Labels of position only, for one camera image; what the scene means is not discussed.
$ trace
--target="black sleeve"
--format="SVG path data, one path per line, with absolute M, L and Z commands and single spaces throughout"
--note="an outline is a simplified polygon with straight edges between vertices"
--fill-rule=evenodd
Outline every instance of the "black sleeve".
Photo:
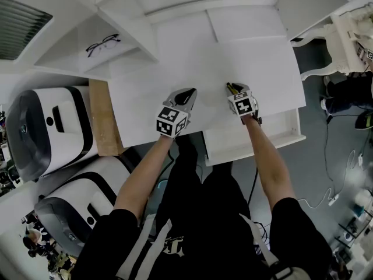
M 270 250 L 280 261 L 302 268 L 312 280 L 326 279 L 332 262 L 329 245 L 294 198 L 273 207 Z
M 116 209 L 96 223 L 71 273 L 72 280 L 114 279 L 140 235 L 136 216 Z

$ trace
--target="chair leg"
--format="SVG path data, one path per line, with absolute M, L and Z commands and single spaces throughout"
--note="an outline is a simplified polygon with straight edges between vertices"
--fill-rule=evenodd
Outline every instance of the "chair leg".
M 291 45 L 293 46 L 293 48 L 301 47 L 301 46 L 304 46 L 305 44 L 308 44 L 313 39 L 325 37 L 326 34 L 327 32 L 325 28 L 311 30 L 310 32 L 308 32 L 306 37 L 302 39 L 301 41 L 291 41 Z
M 334 63 L 329 64 L 328 66 L 320 69 L 312 69 L 310 71 L 304 72 L 301 74 L 302 81 L 306 80 L 309 76 L 326 76 L 331 75 L 338 71 L 337 66 Z

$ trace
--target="white desk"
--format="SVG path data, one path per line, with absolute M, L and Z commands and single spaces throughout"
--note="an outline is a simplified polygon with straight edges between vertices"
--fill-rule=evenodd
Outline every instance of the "white desk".
M 263 117 L 305 106 L 297 61 L 285 35 L 218 43 L 217 28 L 206 12 L 159 23 L 154 31 L 160 62 L 109 82 L 123 146 L 159 137 L 156 110 L 180 88 L 198 90 L 191 123 L 182 134 L 241 125 L 227 103 L 227 82 L 249 85 Z

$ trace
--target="air vent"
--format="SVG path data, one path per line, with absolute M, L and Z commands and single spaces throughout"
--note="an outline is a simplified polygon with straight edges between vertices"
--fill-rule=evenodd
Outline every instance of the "air vent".
M 0 60 L 15 60 L 31 39 L 52 19 L 36 8 L 0 0 Z

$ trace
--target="eyeglasses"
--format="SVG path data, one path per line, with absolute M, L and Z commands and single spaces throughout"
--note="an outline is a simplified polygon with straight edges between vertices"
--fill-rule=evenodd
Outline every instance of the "eyeglasses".
M 87 49 L 86 52 L 88 53 L 88 57 L 95 57 L 99 55 L 101 51 L 101 45 L 103 45 L 106 49 L 112 49 L 114 48 L 118 42 L 121 40 L 118 39 L 119 34 L 113 34 L 108 37 L 105 37 L 101 43 L 99 44 L 93 44 L 90 45 Z

